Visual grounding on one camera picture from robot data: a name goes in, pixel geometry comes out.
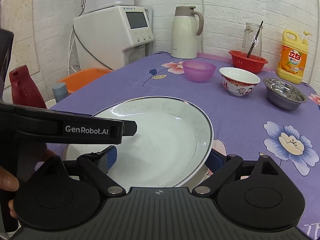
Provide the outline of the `person's left hand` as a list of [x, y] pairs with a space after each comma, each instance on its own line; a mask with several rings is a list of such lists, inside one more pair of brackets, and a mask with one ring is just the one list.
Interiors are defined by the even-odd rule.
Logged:
[[[50, 150], [45, 149], [41, 153], [36, 154], [37, 162], [46, 161], [49, 157], [55, 156], [56, 154]], [[9, 171], [1, 167], [1, 190], [8, 191], [8, 192], [15, 192], [19, 188], [18, 179], [12, 175]], [[14, 209], [14, 200], [11, 199], [8, 202], [8, 207], [10, 211], [11, 217], [17, 219], [15, 209]]]

